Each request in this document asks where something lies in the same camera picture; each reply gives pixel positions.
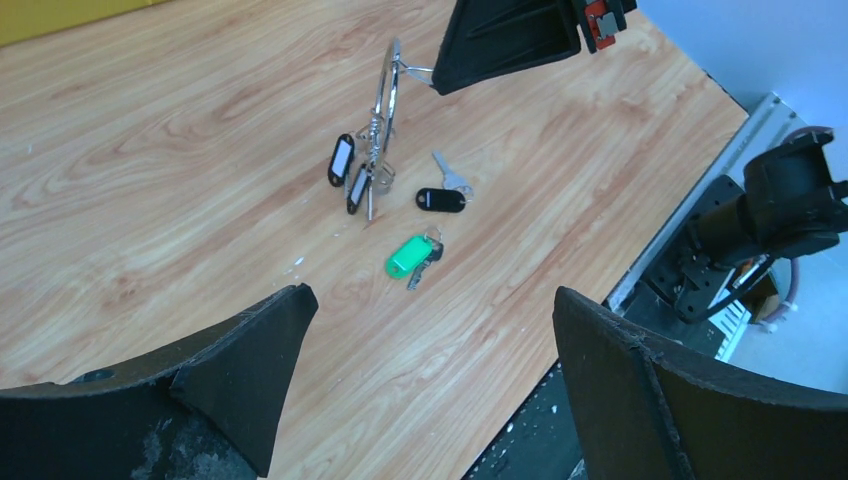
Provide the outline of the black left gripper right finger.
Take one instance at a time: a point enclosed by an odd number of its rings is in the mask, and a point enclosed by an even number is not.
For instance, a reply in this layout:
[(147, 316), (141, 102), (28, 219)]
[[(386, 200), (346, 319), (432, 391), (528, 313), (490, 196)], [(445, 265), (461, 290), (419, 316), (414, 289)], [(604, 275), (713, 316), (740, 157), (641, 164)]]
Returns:
[(566, 287), (553, 327), (590, 479), (843, 479), (847, 398), (759, 375)]

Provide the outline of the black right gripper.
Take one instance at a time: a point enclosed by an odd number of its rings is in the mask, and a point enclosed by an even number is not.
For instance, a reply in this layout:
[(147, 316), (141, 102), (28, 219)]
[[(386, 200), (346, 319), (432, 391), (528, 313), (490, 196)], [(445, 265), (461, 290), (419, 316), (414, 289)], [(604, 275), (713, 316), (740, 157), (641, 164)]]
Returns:
[(431, 77), (442, 96), (616, 43), (636, 0), (459, 0)]

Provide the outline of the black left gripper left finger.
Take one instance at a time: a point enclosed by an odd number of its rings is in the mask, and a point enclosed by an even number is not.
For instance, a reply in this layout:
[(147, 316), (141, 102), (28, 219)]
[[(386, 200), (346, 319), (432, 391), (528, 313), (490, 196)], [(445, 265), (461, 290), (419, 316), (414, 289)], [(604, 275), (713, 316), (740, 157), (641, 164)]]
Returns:
[(1, 393), (5, 479), (258, 479), (318, 309), (290, 285), (239, 314), (75, 380)]

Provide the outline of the large silver keyring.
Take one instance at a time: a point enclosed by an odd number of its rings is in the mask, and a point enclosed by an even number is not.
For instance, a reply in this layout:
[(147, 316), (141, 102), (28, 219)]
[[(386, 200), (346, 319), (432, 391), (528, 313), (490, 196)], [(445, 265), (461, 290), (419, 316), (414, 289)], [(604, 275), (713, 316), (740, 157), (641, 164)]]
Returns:
[(364, 200), (365, 216), (370, 224), (376, 215), (379, 195), (392, 187), (395, 170), (387, 162), (389, 145), (394, 136), (394, 118), (397, 107), (399, 80), (407, 75), (427, 86), (432, 85), (432, 67), (411, 65), (402, 57), (399, 38), (392, 38), (385, 51), (369, 123), (358, 137), (364, 142), (363, 163), (365, 186), (360, 199)]

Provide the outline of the black key tag with key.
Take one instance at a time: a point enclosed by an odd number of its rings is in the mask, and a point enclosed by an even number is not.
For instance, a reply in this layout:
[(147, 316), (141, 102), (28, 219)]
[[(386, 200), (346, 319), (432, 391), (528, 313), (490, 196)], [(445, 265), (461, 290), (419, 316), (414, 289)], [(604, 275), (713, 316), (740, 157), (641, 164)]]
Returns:
[(441, 152), (433, 151), (432, 156), (443, 175), (442, 186), (419, 189), (415, 194), (415, 204), (425, 212), (460, 213), (473, 201), (474, 189), (448, 165)]

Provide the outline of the black key tag white label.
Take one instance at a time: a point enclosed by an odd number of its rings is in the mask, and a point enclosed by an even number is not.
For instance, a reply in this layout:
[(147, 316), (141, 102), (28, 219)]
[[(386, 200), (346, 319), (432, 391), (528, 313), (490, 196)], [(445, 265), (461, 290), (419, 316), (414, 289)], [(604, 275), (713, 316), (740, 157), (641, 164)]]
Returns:
[(329, 157), (327, 179), (334, 188), (341, 187), (355, 157), (355, 140), (349, 133), (340, 135)]

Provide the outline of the green key tag with key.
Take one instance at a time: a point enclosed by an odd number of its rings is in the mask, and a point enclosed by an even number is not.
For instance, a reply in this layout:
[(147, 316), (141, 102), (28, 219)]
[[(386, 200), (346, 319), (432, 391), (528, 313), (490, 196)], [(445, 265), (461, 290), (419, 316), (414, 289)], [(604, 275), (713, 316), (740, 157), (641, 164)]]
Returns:
[(444, 253), (443, 233), (431, 226), (423, 233), (410, 237), (386, 260), (385, 273), (392, 279), (408, 279), (407, 289), (417, 289), (423, 272), (441, 260)]

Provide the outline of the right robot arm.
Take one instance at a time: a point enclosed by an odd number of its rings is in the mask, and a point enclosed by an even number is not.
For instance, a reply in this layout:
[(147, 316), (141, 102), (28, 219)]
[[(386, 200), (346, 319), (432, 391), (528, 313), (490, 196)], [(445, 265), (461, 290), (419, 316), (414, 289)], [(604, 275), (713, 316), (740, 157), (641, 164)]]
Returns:
[[(499, 76), (610, 47), (634, 1), (459, 1), (432, 75), (448, 95)], [(837, 139), (806, 127), (750, 160), (743, 179), (719, 177), (731, 192), (688, 215), (640, 282), (682, 322), (709, 319), (751, 290), (778, 259), (838, 245), (847, 229), (847, 185), (825, 153)]]

